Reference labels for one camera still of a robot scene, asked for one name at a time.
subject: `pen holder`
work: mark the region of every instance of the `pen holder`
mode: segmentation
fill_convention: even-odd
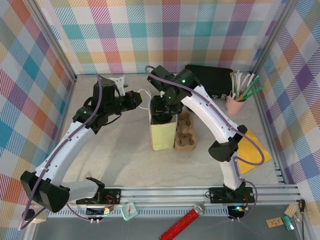
[[[243,107],[246,101],[236,101],[231,97],[231,94],[226,97],[225,108],[228,114],[237,114]]]

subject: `screwdriver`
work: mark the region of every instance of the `screwdriver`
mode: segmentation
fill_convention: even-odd
[[[301,199],[299,201],[299,207],[300,207],[300,213],[301,213],[301,225],[302,225],[302,239],[305,239],[305,226],[304,226],[304,214],[305,214],[305,206],[306,201],[304,199]]]

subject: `plaid wallpaper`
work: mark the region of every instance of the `plaid wallpaper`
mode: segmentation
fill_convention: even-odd
[[[287,0],[37,0],[78,74],[249,70]]]
[[[320,239],[320,0],[299,1],[260,75],[286,174]]]
[[[0,239],[16,240],[20,183],[57,140],[72,81],[23,0],[0,1]]]

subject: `white floor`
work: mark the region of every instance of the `white floor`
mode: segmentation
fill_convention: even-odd
[[[126,91],[150,88],[152,93],[157,92],[144,74],[127,75],[126,79],[129,84]],[[92,96],[96,81],[95,76],[78,78],[63,134],[66,133],[77,109]],[[225,100],[218,99],[215,102],[225,111]],[[143,101],[141,106],[146,107],[146,101]],[[268,149],[253,98],[247,101],[241,113],[229,117],[237,124],[245,124],[250,128]],[[198,138],[194,151],[153,151],[148,111],[137,108],[124,112],[119,120],[112,123],[112,126],[103,127],[83,148],[67,171],[64,182],[94,177],[106,186],[222,185],[220,165],[208,153],[208,148],[215,138],[197,116],[194,116],[194,119],[194,130]],[[278,184],[272,160],[245,174],[244,178],[259,185]]]

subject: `green alarm clock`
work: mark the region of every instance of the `green alarm clock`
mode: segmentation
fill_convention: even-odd
[[[133,219],[135,216],[139,214],[135,204],[133,202],[129,202],[121,208],[121,213],[123,219],[129,221]]]

